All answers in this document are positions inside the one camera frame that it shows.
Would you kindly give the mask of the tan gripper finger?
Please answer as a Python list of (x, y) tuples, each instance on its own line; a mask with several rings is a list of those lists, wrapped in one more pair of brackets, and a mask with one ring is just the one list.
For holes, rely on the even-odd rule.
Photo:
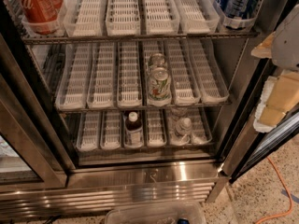
[(275, 33), (271, 33), (262, 43), (251, 51), (251, 55), (260, 59), (271, 59), (274, 38)]
[(255, 111), (254, 129), (269, 133), (299, 103), (299, 73), (283, 71), (278, 77), (270, 76)]

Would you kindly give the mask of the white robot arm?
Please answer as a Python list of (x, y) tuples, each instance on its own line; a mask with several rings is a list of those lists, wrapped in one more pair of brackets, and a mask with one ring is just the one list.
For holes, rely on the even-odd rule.
[(283, 69), (263, 85), (253, 127), (269, 133), (299, 103), (299, 5), (287, 15), (275, 32), (251, 51), (257, 58), (268, 58)]

